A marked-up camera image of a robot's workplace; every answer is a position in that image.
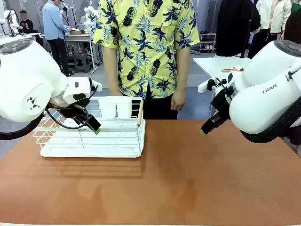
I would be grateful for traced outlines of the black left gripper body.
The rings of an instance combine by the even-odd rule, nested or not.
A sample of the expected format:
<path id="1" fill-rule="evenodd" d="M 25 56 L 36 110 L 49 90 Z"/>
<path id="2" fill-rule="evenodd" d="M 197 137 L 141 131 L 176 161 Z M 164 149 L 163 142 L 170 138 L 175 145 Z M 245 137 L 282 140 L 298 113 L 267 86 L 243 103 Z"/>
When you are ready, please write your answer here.
<path id="1" fill-rule="evenodd" d="M 64 118 L 73 119 L 78 125 L 86 125 L 93 118 L 86 110 L 86 106 L 90 103 L 89 98 L 84 98 L 66 108 L 60 109 L 60 114 Z"/>

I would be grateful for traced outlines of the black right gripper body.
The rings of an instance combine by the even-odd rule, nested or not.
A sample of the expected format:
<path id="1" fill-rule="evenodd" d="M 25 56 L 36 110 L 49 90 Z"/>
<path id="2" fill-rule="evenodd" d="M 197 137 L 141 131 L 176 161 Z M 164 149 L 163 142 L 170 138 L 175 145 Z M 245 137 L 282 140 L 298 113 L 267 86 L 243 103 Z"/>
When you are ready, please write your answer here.
<path id="1" fill-rule="evenodd" d="M 233 94 L 233 88 L 222 89 L 218 94 L 215 95 L 212 106 L 215 109 L 214 114 L 217 114 L 222 119 L 230 119 L 229 108 L 231 95 Z"/>

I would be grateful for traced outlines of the person's left hand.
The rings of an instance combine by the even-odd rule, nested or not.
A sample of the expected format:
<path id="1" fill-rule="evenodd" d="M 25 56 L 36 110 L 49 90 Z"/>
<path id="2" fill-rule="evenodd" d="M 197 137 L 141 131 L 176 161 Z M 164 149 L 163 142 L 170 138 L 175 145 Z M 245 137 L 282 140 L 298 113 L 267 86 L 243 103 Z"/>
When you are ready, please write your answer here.
<path id="1" fill-rule="evenodd" d="M 171 99 L 171 110 L 179 111 L 184 108 L 186 101 L 186 90 L 179 89 L 174 92 Z"/>

